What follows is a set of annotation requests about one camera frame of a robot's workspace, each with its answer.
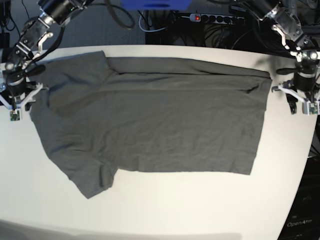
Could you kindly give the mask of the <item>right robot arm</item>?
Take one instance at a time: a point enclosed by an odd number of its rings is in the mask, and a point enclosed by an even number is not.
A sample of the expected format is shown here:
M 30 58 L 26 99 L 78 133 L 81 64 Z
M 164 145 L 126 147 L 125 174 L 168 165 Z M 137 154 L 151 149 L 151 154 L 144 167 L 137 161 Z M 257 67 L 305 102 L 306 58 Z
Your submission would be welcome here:
M 50 32 L 52 25 L 64 28 L 69 21 L 84 11 L 90 0 L 40 0 L 38 5 L 40 15 L 24 25 L 19 40 L 13 46 L 1 70 L 4 89 L 0 102 L 10 113 L 17 116 L 26 105 L 34 103 L 34 97 L 42 89 L 42 83 L 29 82 L 27 79 L 45 70 L 44 65 L 37 62 L 58 48 L 62 37 L 47 50 L 43 51 L 44 42 L 53 36 Z

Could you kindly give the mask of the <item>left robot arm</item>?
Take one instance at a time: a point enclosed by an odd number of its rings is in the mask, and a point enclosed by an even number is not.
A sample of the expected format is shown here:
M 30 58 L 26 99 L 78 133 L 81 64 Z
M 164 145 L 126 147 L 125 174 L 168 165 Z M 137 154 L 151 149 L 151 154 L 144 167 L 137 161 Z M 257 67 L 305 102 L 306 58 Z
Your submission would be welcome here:
M 302 103 L 305 115 L 320 114 L 320 84 L 317 83 L 320 51 L 302 29 L 300 21 L 281 6 L 279 0 L 231 0 L 240 5 L 258 21 L 269 19 L 271 29 L 281 38 L 281 45 L 295 58 L 293 68 L 281 68 L 278 75 L 293 74 L 293 78 L 271 88 L 285 94 L 291 114 L 297 113 L 297 102 Z

